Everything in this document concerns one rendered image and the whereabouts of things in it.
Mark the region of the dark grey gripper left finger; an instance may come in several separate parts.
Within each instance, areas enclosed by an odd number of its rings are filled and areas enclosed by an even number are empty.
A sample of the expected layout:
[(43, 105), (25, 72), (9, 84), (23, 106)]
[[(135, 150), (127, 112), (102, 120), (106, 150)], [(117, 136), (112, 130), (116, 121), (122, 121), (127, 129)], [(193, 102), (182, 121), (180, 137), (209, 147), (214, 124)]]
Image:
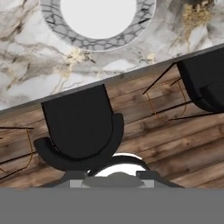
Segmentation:
[(81, 188), (82, 181), (86, 176), (87, 174), (84, 171), (67, 171), (61, 179), (44, 184), (44, 187)]

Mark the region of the white plate with crackled grey rim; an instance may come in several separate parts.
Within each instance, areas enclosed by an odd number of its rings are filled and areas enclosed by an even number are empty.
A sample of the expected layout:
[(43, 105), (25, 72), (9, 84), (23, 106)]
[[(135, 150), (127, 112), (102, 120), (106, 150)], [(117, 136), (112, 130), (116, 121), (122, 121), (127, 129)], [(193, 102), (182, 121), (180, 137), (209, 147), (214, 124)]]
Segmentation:
[(113, 51), (139, 38), (154, 17), (157, 0), (38, 0), (48, 29), (70, 46)]

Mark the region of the white round object with black rim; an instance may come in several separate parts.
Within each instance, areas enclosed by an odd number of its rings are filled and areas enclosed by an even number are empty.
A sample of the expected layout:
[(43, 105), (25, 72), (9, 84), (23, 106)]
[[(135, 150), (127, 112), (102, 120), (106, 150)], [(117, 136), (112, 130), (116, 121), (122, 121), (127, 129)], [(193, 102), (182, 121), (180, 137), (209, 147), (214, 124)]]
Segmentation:
[(132, 153), (115, 153), (103, 166), (87, 172), (89, 177), (108, 177), (123, 172), (135, 176), (137, 172), (148, 171), (149, 168), (143, 159)]

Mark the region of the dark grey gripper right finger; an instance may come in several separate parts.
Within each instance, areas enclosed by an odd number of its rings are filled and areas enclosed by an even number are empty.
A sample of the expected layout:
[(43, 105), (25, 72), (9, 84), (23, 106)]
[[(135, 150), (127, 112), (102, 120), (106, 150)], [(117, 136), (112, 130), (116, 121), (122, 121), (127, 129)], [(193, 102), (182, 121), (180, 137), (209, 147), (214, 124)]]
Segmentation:
[(141, 179), (144, 183), (153, 183), (153, 187), (167, 186), (182, 188), (182, 185), (175, 184), (163, 177), (157, 171), (137, 171), (136, 176)]

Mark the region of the black bar stool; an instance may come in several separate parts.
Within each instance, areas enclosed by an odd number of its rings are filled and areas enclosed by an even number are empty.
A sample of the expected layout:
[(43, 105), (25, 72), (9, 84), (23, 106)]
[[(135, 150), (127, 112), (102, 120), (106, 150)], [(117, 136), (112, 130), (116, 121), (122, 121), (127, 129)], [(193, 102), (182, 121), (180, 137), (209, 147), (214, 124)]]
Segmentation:
[(224, 47), (174, 61), (145, 90), (148, 92), (174, 65), (177, 66), (185, 90), (203, 116), (224, 114)]
[(48, 137), (34, 141), (51, 167), (88, 171), (109, 161), (123, 139), (123, 115), (113, 111), (103, 85), (41, 104)]

